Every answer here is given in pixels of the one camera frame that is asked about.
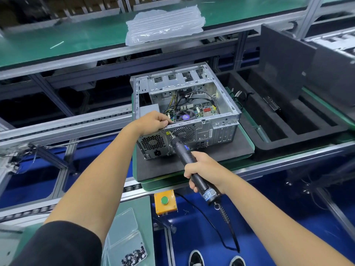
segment person's right arm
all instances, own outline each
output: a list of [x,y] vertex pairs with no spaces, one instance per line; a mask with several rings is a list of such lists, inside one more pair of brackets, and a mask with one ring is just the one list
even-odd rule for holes
[[[322,239],[298,224],[252,185],[219,165],[206,153],[192,152],[196,163],[185,166],[216,185],[237,207],[278,266],[354,265]],[[197,188],[190,180],[190,187]]]

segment blue label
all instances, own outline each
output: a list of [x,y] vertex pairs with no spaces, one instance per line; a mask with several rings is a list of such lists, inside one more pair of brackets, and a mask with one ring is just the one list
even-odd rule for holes
[[205,201],[208,201],[209,198],[211,198],[212,196],[215,196],[217,194],[217,192],[214,189],[208,189],[203,195],[202,197],[205,199]]

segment person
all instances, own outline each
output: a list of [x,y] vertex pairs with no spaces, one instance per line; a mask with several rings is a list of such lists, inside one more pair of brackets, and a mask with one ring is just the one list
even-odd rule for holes
[[[150,112],[128,124],[84,170],[11,266],[98,266],[102,246],[120,203],[137,139],[164,128],[171,120]],[[252,185],[207,154],[192,152],[197,162],[184,176],[198,173],[226,194],[278,265],[353,265],[326,242],[287,216]],[[197,188],[190,180],[194,192]],[[189,266],[205,266],[193,251]],[[236,257],[233,266],[243,266]]]

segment black sleeve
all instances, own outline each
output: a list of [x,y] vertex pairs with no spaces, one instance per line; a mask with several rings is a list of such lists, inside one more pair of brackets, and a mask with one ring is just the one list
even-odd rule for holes
[[10,266],[100,266],[99,237],[68,221],[43,225]]

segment open computer tower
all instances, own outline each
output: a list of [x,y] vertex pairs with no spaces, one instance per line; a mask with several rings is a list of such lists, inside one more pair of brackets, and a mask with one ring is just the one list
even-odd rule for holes
[[131,77],[133,120],[151,111],[172,121],[139,138],[145,159],[174,154],[171,134],[190,149],[232,142],[241,111],[206,63]]

